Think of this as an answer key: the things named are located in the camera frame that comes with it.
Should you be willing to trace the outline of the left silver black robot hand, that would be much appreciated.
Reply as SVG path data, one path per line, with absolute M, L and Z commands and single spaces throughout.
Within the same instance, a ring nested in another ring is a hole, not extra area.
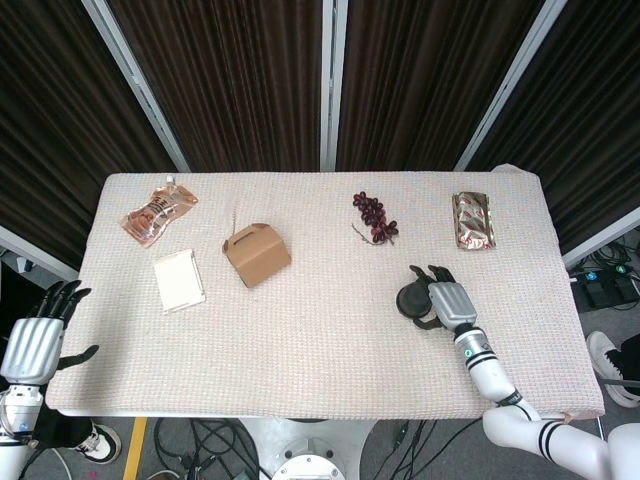
M 1 364 L 1 377 L 10 385 L 43 386 L 55 373 L 89 361 L 98 351 L 63 356 L 62 345 L 76 307 L 91 293 L 79 280 L 49 287 L 29 313 L 16 321 Z

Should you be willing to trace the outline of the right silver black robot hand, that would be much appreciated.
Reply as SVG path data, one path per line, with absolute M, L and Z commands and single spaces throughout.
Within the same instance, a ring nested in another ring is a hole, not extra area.
M 477 312 L 461 283 L 443 266 L 429 265 L 428 275 L 417 265 L 409 269 L 416 275 L 422 297 L 409 307 L 408 318 L 422 330 L 444 328 L 455 337 L 474 328 Z

